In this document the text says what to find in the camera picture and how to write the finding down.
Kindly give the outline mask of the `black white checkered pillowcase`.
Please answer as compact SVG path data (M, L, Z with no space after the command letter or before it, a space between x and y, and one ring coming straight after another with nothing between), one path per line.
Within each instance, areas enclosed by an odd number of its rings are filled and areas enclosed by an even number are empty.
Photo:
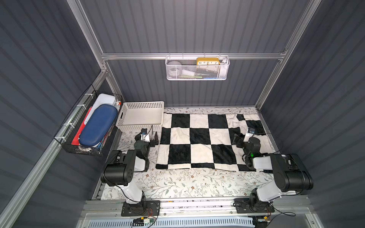
M260 140L261 154L275 152L258 115L165 113L156 168L249 172L244 150L234 143L249 128Z

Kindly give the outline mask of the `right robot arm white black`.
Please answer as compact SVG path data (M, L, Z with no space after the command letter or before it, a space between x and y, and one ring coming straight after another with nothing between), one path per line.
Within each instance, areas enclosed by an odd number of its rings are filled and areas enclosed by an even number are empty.
M254 189L246 204L250 207L268 205L286 195L299 195L311 190L313 179L297 154L271 154L260 152L261 141L255 137L255 130L249 128L245 135L234 134L233 144L243 149L242 160L251 171L271 171L273 181Z

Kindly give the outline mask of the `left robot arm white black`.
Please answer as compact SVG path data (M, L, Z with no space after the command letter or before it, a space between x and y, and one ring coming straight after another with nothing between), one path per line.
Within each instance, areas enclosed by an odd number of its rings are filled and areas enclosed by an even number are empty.
M118 188L125 197L128 206L143 208L145 195L137 187L133 180L134 173L146 172L149 168L148 159L150 148L158 145L158 135L153 133L153 127L149 130L141 129L135 136L134 148L123 152L121 150L112 151L111 157L101 173L102 183Z

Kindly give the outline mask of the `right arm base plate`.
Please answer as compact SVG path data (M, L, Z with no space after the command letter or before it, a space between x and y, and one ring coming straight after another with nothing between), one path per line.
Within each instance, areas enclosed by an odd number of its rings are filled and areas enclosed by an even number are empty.
M273 206L268 202L255 201L249 198L236 198L233 202L233 207L238 214L244 213L267 213L275 212Z

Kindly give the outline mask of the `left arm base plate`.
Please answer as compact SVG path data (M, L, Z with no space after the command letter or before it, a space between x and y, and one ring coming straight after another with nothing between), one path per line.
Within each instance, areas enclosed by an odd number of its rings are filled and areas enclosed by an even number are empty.
M137 204L123 203L121 216L122 217L156 217L160 213L161 202L159 200L147 200Z

